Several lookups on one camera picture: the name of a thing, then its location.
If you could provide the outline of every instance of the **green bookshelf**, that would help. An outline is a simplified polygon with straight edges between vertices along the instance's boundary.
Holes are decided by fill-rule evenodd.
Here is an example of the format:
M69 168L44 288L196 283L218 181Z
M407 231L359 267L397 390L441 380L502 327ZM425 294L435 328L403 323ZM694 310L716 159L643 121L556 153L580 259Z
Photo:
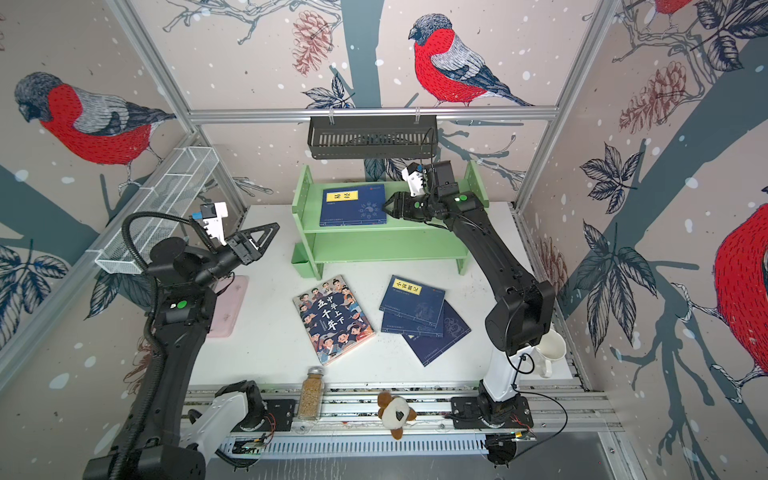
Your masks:
M408 191L406 182L374 183L384 184L387 198L397 191ZM321 280L326 263L391 260L456 260L458 272L464 274L472 255L464 243L447 230L391 217L382 225L319 225L323 190L365 184L316 184L312 181L310 167L304 166L291 206L301 236L301 243L293 248L291 263L302 277ZM458 185L461 191L474 192L488 207L488 195L474 161L468 163L466 174Z

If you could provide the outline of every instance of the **yellow book label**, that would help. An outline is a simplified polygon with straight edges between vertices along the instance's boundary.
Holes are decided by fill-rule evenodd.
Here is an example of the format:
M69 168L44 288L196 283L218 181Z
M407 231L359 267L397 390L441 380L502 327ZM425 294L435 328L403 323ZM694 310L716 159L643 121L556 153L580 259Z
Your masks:
M402 290L403 292L415 293L416 295L420 295L422 292L422 288L420 286L414 285L413 283L408 283L398 278L395 278L395 283L392 286L398 290Z
M346 200L357 200L357 190L326 194L326 202L343 202Z

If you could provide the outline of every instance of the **glass jar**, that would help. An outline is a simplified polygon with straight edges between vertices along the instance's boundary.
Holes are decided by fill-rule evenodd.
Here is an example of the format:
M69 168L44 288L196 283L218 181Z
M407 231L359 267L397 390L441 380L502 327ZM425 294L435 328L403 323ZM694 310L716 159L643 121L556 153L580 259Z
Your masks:
M313 366L307 372L301 386L299 400L299 420L317 420L320 417L320 403L323 401L323 367Z

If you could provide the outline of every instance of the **white tabletop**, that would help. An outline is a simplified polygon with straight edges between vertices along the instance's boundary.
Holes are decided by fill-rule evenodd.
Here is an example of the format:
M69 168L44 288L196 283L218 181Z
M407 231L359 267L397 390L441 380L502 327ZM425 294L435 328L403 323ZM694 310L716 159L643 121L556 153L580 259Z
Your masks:
M512 254L531 270L508 205L491 203L488 216ZM300 241L290 205L252 206L242 228L271 222L279 223L280 231L264 257L235 270L237 275L248 276L250 282L234 331L228 338L206 340L192 370L191 388L243 379L260 385L298 384L306 378L308 367L319 365L291 300L320 282L301 278L290 264L293 245ZM400 335L377 333L328 365L326 383L433 386L444 382L448 386L476 385L482 379L494 348L485 333L484 321L495 301L475 261L463 276L458 274L454 260L332 263L325 265L323 279L339 274L355 293L376 332L382 322L379 304L393 274L444 289L445 299L472 331L426 367ZM571 378L564 359L553 365L553 371L553 380Z

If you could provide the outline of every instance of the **white mug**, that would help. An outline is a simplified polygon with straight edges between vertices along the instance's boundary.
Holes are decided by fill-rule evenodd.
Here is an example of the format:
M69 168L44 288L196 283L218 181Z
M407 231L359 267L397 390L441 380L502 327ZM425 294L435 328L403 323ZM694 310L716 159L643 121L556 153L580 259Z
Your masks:
M562 335L549 329L541 337L541 342L534 347L531 356L534 362L534 373L548 379L552 376L552 363L565 357L565 340Z

